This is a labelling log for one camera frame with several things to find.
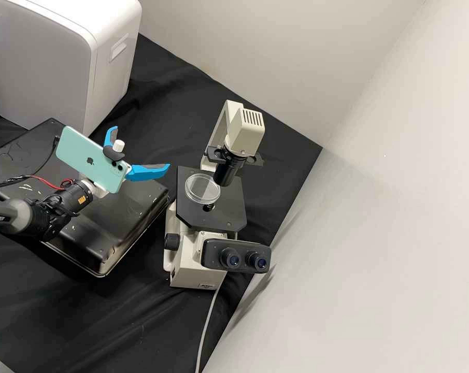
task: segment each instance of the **white wall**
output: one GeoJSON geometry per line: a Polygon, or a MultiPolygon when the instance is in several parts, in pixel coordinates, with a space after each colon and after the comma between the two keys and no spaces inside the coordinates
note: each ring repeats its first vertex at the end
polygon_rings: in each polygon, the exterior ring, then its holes
{"type": "Polygon", "coordinates": [[[205,372],[469,372],[469,0],[422,7],[273,248],[205,372]]]}
{"type": "Polygon", "coordinates": [[[423,0],[140,0],[141,33],[321,145],[423,0]]]}

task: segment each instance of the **white appliance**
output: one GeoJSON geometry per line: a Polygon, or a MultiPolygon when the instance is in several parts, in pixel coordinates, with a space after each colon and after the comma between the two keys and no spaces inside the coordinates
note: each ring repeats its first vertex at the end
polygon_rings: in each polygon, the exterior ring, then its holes
{"type": "Polygon", "coordinates": [[[0,0],[0,115],[90,134],[124,96],[138,0],[0,0]]]}

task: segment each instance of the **black cloth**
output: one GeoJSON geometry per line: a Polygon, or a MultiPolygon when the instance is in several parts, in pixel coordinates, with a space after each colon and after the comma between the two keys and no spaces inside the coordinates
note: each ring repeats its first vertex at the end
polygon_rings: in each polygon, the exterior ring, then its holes
{"type": "MultiPolygon", "coordinates": [[[[159,182],[175,197],[176,166],[199,167],[226,99],[259,110],[139,36],[129,90],[91,138],[102,143],[106,130],[118,125],[128,162],[172,164],[159,182]]],[[[321,148],[263,115],[266,133],[259,151],[265,165],[238,173],[248,218],[239,238],[269,245],[321,148]]],[[[23,131],[0,118],[0,146],[23,131]]],[[[161,216],[103,279],[39,243],[0,235],[0,359],[23,373],[194,372],[213,292],[169,286],[162,268],[164,226],[161,216]]],[[[250,280],[227,275],[202,366],[250,280]]]]}

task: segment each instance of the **red wire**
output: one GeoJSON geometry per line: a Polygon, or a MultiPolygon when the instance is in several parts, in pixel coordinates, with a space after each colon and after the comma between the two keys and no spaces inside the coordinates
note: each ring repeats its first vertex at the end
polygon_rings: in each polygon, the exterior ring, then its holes
{"type": "Polygon", "coordinates": [[[31,178],[34,178],[34,179],[37,179],[39,181],[42,181],[44,184],[46,184],[47,186],[53,188],[53,189],[56,189],[56,190],[65,190],[65,188],[59,188],[58,186],[54,185],[54,184],[51,184],[48,180],[46,179],[43,179],[42,177],[39,177],[39,176],[36,176],[36,175],[29,175],[29,177],[31,178]]]}
{"type": "Polygon", "coordinates": [[[65,184],[66,182],[70,182],[70,185],[73,185],[74,184],[74,180],[73,179],[63,179],[62,182],[60,183],[60,186],[63,188],[63,184],[65,184]]]}

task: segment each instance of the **black stage plate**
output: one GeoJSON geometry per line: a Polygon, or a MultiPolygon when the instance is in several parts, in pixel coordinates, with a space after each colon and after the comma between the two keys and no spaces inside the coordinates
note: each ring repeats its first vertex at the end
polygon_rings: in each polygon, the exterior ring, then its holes
{"type": "Polygon", "coordinates": [[[241,178],[235,176],[229,186],[223,186],[212,211],[191,200],[185,192],[187,178],[193,174],[213,175],[197,168],[177,167],[177,217],[198,231],[237,233],[246,226],[245,199],[241,178]]]}

